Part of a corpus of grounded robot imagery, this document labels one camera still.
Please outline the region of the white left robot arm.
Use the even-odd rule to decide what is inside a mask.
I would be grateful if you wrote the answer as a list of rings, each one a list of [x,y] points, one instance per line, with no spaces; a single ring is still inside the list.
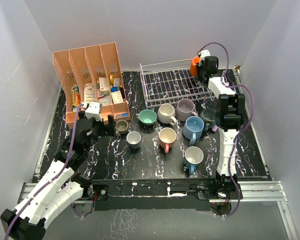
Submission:
[[[115,135],[115,120],[108,123],[76,112],[70,135],[54,155],[50,167],[32,191],[14,209],[5,209],[0,220],[4,239],[41,240],[52,221],[78,199],[93,195],[91,182],[76,173],[100,137]]]

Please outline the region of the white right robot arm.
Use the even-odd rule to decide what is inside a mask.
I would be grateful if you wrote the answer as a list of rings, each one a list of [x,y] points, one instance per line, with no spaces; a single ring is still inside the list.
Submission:
[[[231,192],[240,197],[236,172],[236,141],[244,123],[245,96],[232,90],[223,77],[215,76],[219,59],[204,53],[198,54],[195,65],[197,78],[212,91],[217,99],[215,124],[219,131],[219,162],[213,194],[223,199]]]

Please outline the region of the grey-blue printed mug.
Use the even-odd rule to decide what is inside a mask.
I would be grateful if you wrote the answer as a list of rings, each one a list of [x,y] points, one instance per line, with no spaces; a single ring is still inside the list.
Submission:
[[[141,134],[137,131],[131,131],[126,136],[127,145],[131,149],[138,149],[141,145]]]

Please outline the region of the olive grey small cup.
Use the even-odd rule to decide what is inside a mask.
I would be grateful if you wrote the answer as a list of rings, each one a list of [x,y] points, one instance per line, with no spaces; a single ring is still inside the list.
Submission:
[[[115,124],[115,134],[117,136],[126,134],[128,132],[128,122],[126,120],[118,120]]]

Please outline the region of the orange mug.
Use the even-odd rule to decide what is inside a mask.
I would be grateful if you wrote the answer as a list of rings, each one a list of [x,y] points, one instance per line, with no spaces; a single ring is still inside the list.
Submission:
[[[200,57],[196,56],[191,60],[191,64],[190,64],[190,73],[192,76],[197,77],[198,76],[198,70],[197,70],[197,66],[200,62]]]

